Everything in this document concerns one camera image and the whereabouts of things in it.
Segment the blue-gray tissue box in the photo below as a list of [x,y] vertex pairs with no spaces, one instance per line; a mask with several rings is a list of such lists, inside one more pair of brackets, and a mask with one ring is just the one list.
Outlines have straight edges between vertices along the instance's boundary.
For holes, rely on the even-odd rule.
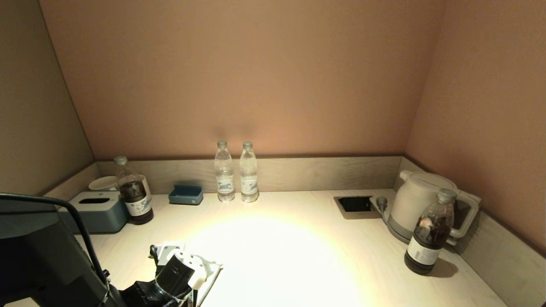
[[201,186],[174,185],[174,190],[169,194],[171,204],[198,205],[203,200],[203,188]]
[[[119,191],[81,192],[70,204],[76,208],[89,233],[114,233],[129,220],[129,211]],[[73,233],[80,233],[66,208],[59,208],[62,220]]]

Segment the bottle cap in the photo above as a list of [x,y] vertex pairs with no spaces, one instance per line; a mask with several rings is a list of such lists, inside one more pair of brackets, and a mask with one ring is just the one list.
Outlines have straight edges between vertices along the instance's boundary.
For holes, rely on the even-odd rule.
[[125,165],[127,164],[127,157],[126,156],[117,156],[114,158],[114,162],[117,164],[117,165]]
[[448,188],[441,188],[438,192],[438,200],[442,204],[450,204],[457,199],[457,193],[453,192]]

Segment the bottle label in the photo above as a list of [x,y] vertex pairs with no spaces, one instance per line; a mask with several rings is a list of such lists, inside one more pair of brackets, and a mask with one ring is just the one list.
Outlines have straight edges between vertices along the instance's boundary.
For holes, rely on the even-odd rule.
[[152,209],[152,206],[150,205],[150,196],[146,195],[143,199],[134,202],[134,203],[127,203],[125,202],[125,205],[127,206],[127,210],[129,210],[129,214],[132,216],[139,216],[142,214],[147,213]]
[[216,177],[218,183],[218,193],[231,193],[235,188],[233,186],[233,175]]
[[241,178],[241,193],[254,194],[258,192],[258,176],[246,176]]
[[432,250],[419,244],[414,237],[411,237],[408,245],[408,255],[415,261],[424,265],[433,265],[440,255],[440,250]]

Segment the pink wall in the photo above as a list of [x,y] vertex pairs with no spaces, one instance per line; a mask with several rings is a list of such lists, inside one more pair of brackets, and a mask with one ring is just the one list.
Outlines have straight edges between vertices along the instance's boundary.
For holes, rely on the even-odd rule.
[[99,160],[400,154],[442,1],[42,0]]
[[546,250],[546,2],[449,1],[407,153]]

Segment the kettle lid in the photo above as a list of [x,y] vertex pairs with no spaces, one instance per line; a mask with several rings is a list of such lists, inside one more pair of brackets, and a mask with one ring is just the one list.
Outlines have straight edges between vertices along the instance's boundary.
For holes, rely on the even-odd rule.
[[441,188],[448,188],[448,189],[457,189],[457,185],[453,183],[453,181],[444,178],[440,175],[431,174],[431,173],[425,173],[425,172],[415,172],[412,173],[407,181],[411,181],[412,183],[421,186],[423,188],[426,188],[428,190],[438,190]]

